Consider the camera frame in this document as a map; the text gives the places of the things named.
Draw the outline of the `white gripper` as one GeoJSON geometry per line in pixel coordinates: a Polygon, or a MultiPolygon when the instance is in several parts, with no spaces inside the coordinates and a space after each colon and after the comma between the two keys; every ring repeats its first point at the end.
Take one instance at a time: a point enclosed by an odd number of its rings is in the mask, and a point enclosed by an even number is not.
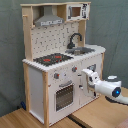
{"type": "Polygon", "coordinates": [[[90,69],[83,69],[82,73],[86,76],[87,88],[95,90],[95,84],[100,80],[98,73],[90,69]]]}

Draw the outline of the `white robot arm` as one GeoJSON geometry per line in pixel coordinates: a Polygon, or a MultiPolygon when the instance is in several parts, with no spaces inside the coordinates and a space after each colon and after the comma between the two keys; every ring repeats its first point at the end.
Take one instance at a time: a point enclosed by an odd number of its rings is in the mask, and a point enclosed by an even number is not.
{"type": "Polygon", "coordinates": [[[100,93],[111,103],[128,106],[128,97],[121,94],[121,81],[116,81],[116,76],[109,76],[107,81],[101,80],[97,72],[89,69],[82,70],[82,86],[85,95],[90,91],[100,93]]]}

